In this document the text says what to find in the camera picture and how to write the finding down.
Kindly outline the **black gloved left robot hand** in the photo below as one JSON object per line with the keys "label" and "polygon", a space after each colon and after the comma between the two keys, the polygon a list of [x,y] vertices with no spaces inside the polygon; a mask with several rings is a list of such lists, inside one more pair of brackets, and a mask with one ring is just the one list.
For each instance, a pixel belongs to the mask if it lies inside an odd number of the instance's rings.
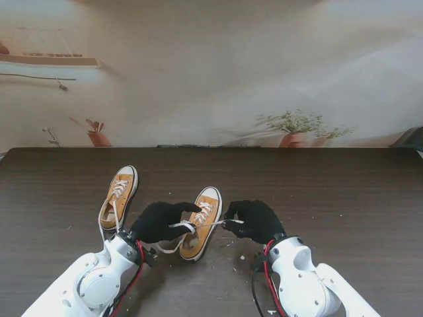
{"label": "black gloved left robot hand", "polygon": [[190,232],[184,225],[171,227],[180,223],[182,214],[199,213],[201,208],[193,203],[155,202],[150,204],[130,227],[131,236],[146,244],[160,241],[172,241]]}

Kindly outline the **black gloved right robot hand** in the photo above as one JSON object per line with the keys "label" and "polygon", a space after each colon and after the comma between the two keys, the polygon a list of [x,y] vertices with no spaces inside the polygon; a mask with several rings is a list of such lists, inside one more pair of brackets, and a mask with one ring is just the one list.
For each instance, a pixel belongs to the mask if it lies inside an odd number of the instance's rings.
{"label": "black gloved right robot hand", "polygon": [[225,230],[259,244],[267,244],[275,236],[287,236],[275,212],[263,201],[232,201],[224,219]]}

